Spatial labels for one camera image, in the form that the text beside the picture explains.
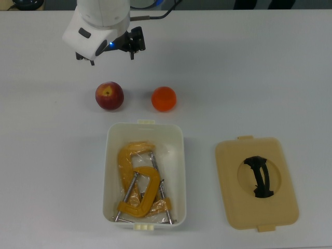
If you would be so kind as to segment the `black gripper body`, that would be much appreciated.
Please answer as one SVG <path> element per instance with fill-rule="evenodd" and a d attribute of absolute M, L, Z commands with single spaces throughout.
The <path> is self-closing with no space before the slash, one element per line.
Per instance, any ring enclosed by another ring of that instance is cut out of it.
<path fill-rule="evenodd" d="M 121 50 L 124 52 L 130 52 L 131 49 L 132 39 L 130 38 L 128 31 L 110 43 L 110 51 Z"/>

